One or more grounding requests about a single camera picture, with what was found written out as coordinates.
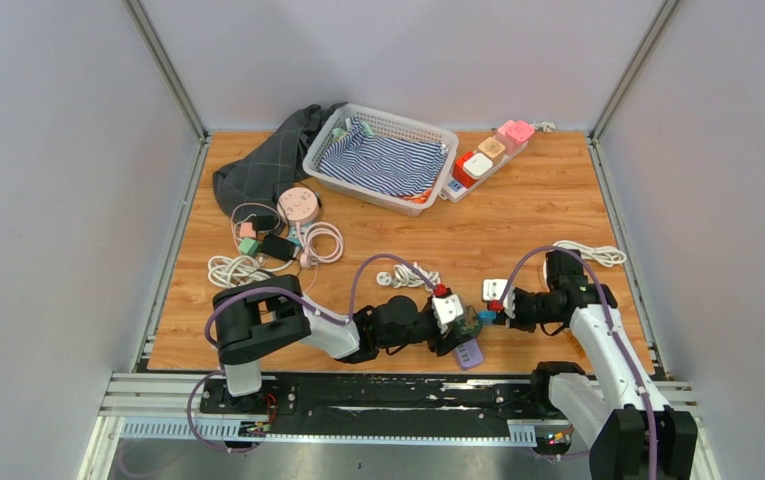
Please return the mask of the dark green dragon cube plug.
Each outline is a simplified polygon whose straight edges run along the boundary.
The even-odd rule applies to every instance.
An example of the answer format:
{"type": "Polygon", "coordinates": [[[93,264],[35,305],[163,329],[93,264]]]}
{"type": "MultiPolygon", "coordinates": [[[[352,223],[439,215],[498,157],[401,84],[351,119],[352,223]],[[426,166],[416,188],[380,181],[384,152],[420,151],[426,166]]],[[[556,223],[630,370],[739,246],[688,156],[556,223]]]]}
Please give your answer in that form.
{"type": "Polygon", "coordinates": [[[476,338],[482,331],[482,324],[478,318],[465,317],[456,322],[456,332],[459,336],[476,338]]]}

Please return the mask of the purple power strip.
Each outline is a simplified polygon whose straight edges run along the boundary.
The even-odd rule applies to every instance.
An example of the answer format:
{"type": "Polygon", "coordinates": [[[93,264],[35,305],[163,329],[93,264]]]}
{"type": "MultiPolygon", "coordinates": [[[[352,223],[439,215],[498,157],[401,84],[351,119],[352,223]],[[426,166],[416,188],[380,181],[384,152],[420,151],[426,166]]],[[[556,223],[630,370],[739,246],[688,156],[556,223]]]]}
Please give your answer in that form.
{"type": "Polygon", "coordinates": [[[484,362],[483,352],[476,339],[471,339],[457,346],[454,350],[455,359],[462,371],[468,371],[481,366],[484,362]]]}

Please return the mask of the blue cube plug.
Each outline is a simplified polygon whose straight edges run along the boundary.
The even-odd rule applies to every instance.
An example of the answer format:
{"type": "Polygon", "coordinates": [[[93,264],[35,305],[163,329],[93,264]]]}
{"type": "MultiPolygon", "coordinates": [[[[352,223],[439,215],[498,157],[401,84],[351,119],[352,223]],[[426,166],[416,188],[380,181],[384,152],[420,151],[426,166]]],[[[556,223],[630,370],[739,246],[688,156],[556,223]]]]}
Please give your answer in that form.
{"type": "Polygon", "coordinates": [[[497,320],[497,313],[490,310],[481,310],[477,313],[476,318],[482,325],[493,325],[497,320]]]}

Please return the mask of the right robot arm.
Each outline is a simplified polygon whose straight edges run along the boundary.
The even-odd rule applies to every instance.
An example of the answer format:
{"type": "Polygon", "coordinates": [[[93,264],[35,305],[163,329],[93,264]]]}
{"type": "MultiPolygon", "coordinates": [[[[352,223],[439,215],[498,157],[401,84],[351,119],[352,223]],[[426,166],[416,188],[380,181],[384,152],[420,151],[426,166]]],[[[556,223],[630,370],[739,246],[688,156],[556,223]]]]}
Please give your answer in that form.
{"type": "Polygon", "coordinates": [[[594,479],[689,479],[699,436],[694,417],[658,390],[631,346],[613,294],[580,253],[543,246],[545,292],[514,281],[533,257],[515,265],[503,290],[488,301],[507,327],[532,332],[558,324],[575,337],[593,373],[573,362],[541,362],[532,373],[529,403],[542,417],[559,412],[588,447],[594,479]]]}

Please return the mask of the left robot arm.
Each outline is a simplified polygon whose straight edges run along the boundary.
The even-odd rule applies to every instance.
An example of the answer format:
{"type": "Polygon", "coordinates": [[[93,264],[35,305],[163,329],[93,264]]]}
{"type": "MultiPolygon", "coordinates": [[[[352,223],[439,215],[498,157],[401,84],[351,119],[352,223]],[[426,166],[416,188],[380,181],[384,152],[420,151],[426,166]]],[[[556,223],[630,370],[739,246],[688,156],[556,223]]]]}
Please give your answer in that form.
{"type": "Polygon", "coordinates": [[[382,350],[395,354],[412,344],[445,356],[482,330],[446,287],[437,288],[423,307],[396,295],[341,315],[303,293],[296,276],[284,275],[225,289],[213,297],[212,307],[205,336],[218,354],[226,400],[241,413],[263,403],[262,358],[294,343],[358,364],[376,359],[382,350]]]}

